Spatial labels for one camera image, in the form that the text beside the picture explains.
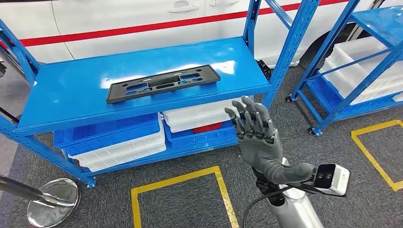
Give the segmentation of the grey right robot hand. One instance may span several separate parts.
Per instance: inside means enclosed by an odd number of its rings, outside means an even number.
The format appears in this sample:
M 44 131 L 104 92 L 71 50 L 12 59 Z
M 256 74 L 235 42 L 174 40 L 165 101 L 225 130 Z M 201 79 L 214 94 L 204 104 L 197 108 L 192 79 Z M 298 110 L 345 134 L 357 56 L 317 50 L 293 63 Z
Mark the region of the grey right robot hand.
M 312 177 L 314 167 L 309 163 L 282 164 L 281 137 L 266 106 L 246 96 L 231 103 L 236 111 L 231 108 L 224 111 L 236 129 L 241 158 L 245 163 L 274 184 L 302 182 Z

